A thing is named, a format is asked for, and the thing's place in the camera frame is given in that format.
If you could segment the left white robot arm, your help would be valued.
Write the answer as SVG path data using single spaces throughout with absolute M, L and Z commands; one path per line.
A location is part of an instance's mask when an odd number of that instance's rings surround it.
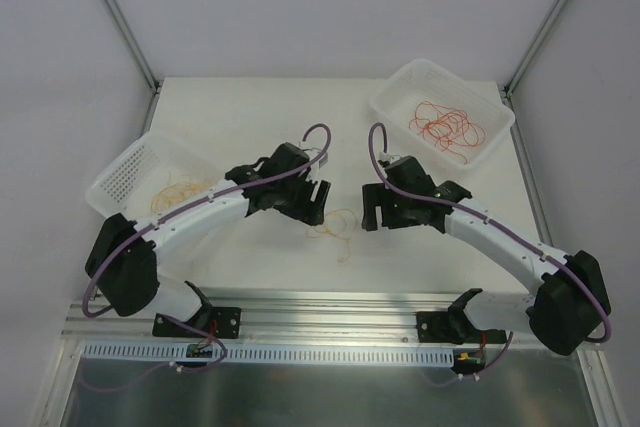
M 257 212 L 275 210 L 316 226 L 324 220 L 327 181 L 317 182 L 313 170 L 326 160 L 325 148 L 280 144 L 268 157 L 229 170 L 223 180 L 160 216 L 130 220 L 107 218 L 86 262 L 89 290 L 98 290 L 106 307 L 93 311 L 90 293 L 81 308 L 88 318 L 109 311 L 128 317 L 149 310 L 189 336 L 203 334 L 213 307 L 191 281 L 166 273 L 172 254 L 229 223 Z

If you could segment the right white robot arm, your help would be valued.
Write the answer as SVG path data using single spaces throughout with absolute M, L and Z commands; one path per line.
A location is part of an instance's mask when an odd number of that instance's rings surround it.
M 362 227 L 432 227 L 482 253 L 524 288 L 523 294 L 471 288 L 427 324 L 432 338 L 461 345 L 490 330 L 530 332 L 567 356 L 612 334 L 611 305 L 598 261 L 570 255 L 505 226 L 453 181 L 436 184 L 416 158 L 375 156 L 379 182 L 362 188 Z

